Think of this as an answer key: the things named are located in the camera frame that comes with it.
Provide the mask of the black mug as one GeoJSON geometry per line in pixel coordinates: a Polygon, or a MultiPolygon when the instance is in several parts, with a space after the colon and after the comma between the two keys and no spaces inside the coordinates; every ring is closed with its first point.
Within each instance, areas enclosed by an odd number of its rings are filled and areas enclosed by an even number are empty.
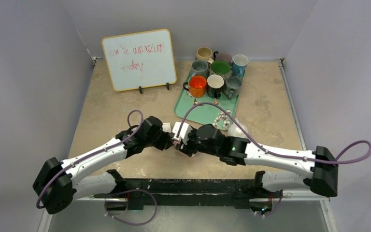
{"type": "Polygon", "coordinates": [[[220,99],[224,79],[220,75],[213,74],[207,78],[206,92],[210,98],[220,99]]]}

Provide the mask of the grey-blue upside-down mug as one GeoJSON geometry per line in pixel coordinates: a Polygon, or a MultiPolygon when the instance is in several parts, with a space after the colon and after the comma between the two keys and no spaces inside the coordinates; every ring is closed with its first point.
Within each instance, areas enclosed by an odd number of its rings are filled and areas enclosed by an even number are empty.
{"type": "Polygon", "coordinates": [[[225,84],[223,85],[223,92],[228,100],[231,100],[234,97],[238,97],[241,89],[242,89],[243,82],[239,77],[232,76],[229,77],[225,84]]]}

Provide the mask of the beige brown mug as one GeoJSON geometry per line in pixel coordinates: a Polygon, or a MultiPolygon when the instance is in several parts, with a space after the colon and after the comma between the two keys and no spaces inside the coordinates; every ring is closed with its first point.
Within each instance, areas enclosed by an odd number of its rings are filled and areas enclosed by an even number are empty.
{"type": "Polygon", "coordinates": [[[208,61],[210,59],[214,59],[213,51],[208,47],[201,47],[195,53],[195,59],[201,59],[208,61]]]}

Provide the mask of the mauve purple mug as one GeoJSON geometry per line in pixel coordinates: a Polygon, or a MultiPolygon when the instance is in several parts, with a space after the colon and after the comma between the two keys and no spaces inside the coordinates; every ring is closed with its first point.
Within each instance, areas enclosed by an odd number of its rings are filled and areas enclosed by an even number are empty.
{"type": "Polygon", "coordinates": [[[221,60],[221,61],[224,61],[228,64],[231,64],[232,61],[233,61],[233,57],[230,53],[228,52],[218,52],[218,51],[215,51],[213,53],[213,56],[214,56],[214,60],[217,61],[217,60],[221,60]]]}

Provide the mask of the orange mug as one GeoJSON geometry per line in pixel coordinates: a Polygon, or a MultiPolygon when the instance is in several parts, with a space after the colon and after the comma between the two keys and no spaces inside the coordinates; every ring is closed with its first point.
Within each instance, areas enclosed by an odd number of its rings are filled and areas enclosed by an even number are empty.
{"type": "Polygon", "coordinates": [[[201,98],[204,96],[207,87],[207,80],[205,77],[195,75],[190,78],[188,82],[183,83],[183,89],[188,95],[194,98],[201,98]]]}

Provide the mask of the cream white mug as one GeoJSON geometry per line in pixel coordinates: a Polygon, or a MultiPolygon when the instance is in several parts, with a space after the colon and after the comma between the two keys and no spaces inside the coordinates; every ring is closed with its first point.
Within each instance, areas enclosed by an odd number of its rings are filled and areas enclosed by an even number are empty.
{"type": "Polygon", "coordinates": [[[231,66],[227,62],[222,60],[209,59],[207,63],[209,66],[210,75],[219,75],[224,80],[231,77],[231,66]]]}

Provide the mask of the white speckled mug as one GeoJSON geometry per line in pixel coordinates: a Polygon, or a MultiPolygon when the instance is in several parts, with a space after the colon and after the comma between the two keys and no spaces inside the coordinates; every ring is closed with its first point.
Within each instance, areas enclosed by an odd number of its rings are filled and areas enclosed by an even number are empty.
{"type": "MultiPolygon", "coordinates": [[[[235,121],[243,128],[244,131],[248,132],[248,128],[241,123],[237,118],[235,118],[235,121]]],[[[236,123],[232,123],[228,127],[228,136],[233,136],[233,137],[240,137],[240,138],[245,138],[247,139],[248,137],[244,134],[244,132],[236,125],[236,123]]]]}

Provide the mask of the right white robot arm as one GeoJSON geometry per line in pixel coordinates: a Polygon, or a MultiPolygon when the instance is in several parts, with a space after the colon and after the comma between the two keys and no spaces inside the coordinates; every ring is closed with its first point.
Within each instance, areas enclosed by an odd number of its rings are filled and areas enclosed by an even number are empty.
{"type": "Polygon", "coordinates": [[[263,197],[285,189],[309,189],[324,197],[338,195],[338,165],[323,146],[315,151],[290,150],[254,144],[245,138],[225,136],[211,124],[196,129],[176,122],[172,129],[176,150],[192,157],[196,153],[216,156],[228,165],[259,165],[280,172],[257,172],[252,191],[263,197]]]}

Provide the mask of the blue teal mug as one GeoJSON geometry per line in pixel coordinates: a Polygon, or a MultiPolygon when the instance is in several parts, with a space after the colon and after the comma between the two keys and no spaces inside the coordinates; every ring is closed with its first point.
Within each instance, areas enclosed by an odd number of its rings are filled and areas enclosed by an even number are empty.
{"type": "Polygon", "coordinates": [[[242,78],[248,63],[249,59],[247,56],[242,54],[235,55],[232,64],[233,75],[242,78]]]}

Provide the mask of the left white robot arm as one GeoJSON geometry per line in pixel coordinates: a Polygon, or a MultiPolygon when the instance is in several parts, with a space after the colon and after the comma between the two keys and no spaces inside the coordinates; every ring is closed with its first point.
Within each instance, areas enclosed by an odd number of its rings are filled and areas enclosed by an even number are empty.
{"type": "Polygon", "coordinates": [[[150,116],[137,126],[130,126],[105,144],[75,158],[59,161],[46,160],[33,182],[38,196],[36,207],[56,214],[66,208],[77,194],[82,192],[78,183],[93,172],[135,154],[147,147],[166,150],[173,145],[172,139],[179,131],[176,122],[171,131],[158,118],[150,116]]]}

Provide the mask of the grey mug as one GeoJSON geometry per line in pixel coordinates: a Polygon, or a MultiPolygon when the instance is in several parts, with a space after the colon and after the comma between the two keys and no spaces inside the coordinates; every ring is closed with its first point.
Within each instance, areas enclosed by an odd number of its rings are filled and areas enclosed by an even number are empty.
{"type": "Polygon", "coordinates": [[[209,64],[207,61],[202,60],[202,59],[197,59],[193,61],[191,65],[190,76],[193,77],[196,75],[202,76],[205,79],[209,77],[210,71],[209,71],[209,64]]]}

